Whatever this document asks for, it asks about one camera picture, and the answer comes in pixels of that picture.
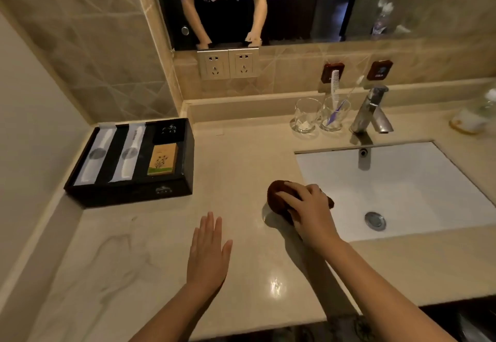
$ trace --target left hand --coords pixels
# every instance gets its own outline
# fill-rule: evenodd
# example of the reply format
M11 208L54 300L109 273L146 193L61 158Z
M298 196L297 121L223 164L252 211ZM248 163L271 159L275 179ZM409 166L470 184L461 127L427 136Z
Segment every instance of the left hand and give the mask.
M228 240L221 248L222 218L214 214L203 216L200 228L196 227L189 250L186 283L200 289L206 298L214 295L227 276L233 241Z
M246 42L251 42L249 47L260 47L262 45L262 39L259 33L249 32L245 39Z

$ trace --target wall socket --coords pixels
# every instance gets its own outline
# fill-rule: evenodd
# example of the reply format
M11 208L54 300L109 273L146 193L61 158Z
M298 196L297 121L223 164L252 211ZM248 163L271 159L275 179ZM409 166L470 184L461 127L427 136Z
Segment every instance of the wall socket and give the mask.
M257 77L260 74L258 48L198 51L203 80Z
M225 80L231 78L229 71L229 50L198 51L198 64L204 80Z

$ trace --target drinking glass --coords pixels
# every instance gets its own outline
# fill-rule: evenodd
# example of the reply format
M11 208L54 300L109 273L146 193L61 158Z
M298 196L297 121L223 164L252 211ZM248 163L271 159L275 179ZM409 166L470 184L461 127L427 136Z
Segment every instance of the drinking glass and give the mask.
M295 115L291 120L291 128L300 133L313 132L319 119L322 103L314 98L301 98L294 108Z
M343 120L350 112L351 103L345 99L338 102L338 107L334 110L332 106L332 97L327 98L322 105L320 117L320 128L326 132L336 132L343 127Z

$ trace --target bottle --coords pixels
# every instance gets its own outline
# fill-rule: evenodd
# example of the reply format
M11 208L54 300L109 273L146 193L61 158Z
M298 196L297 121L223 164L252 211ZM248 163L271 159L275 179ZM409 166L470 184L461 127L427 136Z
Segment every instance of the bottle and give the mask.
M496 88L470 103L450 120L449 126L458 132L476 135L484 131L487 123L496 116Z
M372 28L372 36L383 35L387 33L389 18L394 10L393 3L388 3L387 0L379 0L379 4L377 6L381 9L381 12L375 20L374 26Z

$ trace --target countertop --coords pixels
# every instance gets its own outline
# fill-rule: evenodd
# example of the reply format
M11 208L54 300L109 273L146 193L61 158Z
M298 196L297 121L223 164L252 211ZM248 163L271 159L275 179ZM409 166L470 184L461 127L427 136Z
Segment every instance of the countertop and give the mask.
M434 140L496 202L496 135L470 137L447 122L459 103L385 109L395 132L374 144ZM295 232L267 216L276 179L303 182L295 152L358 145L347 129L303 137L290 117L201 123L194 194L85 210L29 341L127 341L184 284L202 215L233 239L226 281L193 339L322 321L357 312L337 276ZM349 126L353 116L349 117ZM415 304L496 293L496 226L354 242L367 262Z

